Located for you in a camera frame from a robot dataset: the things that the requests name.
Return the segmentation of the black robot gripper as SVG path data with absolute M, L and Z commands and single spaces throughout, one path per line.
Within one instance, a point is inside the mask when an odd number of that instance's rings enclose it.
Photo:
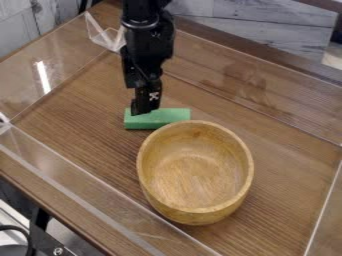
M 130 114 L 146 114 L 160 107 L 161 65 L 173 54 L 174 24 L 168 11 L 157 14 L 149 28 L 126 28 L 120 49 L 125 87 L 134 89 Z

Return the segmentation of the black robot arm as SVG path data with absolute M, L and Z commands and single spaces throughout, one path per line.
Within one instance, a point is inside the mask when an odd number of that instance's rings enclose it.
M 162 63 L 173 55 L 174 23 L 165 6 L 172 0 L 122 0 L 120 49 L 125 87 L 134 90 L 130 115 L 160 107 Z

